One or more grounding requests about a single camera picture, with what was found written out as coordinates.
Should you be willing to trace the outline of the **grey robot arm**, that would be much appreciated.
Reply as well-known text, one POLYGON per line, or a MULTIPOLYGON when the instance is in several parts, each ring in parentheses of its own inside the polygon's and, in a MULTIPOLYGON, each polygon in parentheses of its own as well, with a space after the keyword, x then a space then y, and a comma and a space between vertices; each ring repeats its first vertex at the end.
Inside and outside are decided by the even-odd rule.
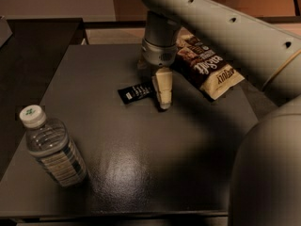
POLYGON ((301 38, 212 0, 141 0, 143 56, 166 67, 182 27, 232 67, 228 80, 263 92, 277 110, 245 136, 230 182, 228 226, 301 226, 301 38))

